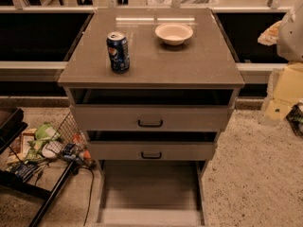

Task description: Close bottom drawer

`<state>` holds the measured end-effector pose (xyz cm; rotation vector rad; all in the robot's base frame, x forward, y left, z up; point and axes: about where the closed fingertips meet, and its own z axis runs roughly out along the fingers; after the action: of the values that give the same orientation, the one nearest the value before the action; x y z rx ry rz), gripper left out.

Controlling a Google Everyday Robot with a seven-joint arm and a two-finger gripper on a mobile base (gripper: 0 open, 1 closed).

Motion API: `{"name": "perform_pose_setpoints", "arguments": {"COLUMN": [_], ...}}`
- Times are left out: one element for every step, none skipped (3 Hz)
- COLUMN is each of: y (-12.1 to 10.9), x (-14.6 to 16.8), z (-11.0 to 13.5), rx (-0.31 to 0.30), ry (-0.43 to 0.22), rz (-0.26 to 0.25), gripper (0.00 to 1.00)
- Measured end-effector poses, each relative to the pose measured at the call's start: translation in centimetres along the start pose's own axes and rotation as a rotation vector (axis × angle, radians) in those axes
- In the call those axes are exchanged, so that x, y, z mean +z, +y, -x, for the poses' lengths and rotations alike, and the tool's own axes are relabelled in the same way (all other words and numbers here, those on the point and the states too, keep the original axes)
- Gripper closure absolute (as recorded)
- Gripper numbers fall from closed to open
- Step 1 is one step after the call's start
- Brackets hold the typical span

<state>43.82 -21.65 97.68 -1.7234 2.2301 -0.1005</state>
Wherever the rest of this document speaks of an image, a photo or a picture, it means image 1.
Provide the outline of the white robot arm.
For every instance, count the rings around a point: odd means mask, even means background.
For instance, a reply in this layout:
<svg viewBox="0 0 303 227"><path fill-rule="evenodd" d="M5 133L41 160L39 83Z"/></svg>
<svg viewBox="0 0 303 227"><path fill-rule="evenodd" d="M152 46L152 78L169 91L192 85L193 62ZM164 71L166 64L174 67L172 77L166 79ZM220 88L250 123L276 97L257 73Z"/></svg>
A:
<svg viewBox="0 0 303 227"><path fill-rule="evenodd" d="M277 54L287 61L303 62L303 0L296 0L281 20Z"/></svg>

